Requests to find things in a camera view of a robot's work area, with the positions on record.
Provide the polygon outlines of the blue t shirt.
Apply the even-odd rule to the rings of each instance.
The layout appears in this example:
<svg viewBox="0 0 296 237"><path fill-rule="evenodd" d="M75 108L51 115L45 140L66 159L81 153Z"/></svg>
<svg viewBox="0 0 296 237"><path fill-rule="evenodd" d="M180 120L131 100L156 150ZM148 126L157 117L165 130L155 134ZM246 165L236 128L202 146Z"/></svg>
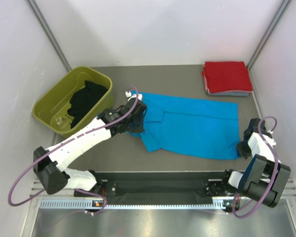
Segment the blue t shirt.
<svg viewBox="0 0 296 237"><path fill-rule="evenodd" d="M160 149L207 159L234 160L239 138L236 103L142 93L147 112L140 137Z"/></svg>

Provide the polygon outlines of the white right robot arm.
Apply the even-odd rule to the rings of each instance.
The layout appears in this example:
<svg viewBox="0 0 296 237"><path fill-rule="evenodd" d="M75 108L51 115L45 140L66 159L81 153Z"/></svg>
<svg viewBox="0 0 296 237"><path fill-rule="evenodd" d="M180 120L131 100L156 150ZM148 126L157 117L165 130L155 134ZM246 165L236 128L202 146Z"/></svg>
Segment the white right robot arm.
<svg viewBox="0 0 296 237"><path fill-rule="evenodd" d="M273 130L266 129L265 121L259 118L251 119L244 131L244 140L236 145L240 157L252 159L249 166L244 173L230 169L224 172L221 181L206 182L206 195L217 197L223 194L240 194L254 201L264 197L263 205L275 207L284 191L291 169L280 161L275 164L276 142L272 132Z"/></svg>

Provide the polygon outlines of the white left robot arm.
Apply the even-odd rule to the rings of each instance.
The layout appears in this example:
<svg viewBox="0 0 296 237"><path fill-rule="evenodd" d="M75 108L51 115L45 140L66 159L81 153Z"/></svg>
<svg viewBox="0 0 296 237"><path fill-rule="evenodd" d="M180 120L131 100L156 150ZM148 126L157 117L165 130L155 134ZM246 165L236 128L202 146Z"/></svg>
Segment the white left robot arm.
<svg viewBox="0 0 296 237"><path fill-rule="evenodd" d="M79 189L92 196L103 189L103 181L93 170L70 169L69 165L85 152L121 133L143 132L147 106L143 94L127 92L127 103L117 109L104 109L86 127L62 143L34 151L33 171L44 190L53 195L62 189Z"/></svg>

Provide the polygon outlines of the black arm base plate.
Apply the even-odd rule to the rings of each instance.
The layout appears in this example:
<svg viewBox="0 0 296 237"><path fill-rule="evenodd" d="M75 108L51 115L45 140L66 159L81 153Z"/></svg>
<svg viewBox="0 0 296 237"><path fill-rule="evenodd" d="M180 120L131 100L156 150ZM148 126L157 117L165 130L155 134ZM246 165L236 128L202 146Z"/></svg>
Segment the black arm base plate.
<svg viewBox="0 0 296 237"><path fill-rule="evenodd" d="M208 180L108 180L97 184L90 191L104 197L119 197L125 194L193 193L202 197L231 195L234 187L223 181Z"/></svg>

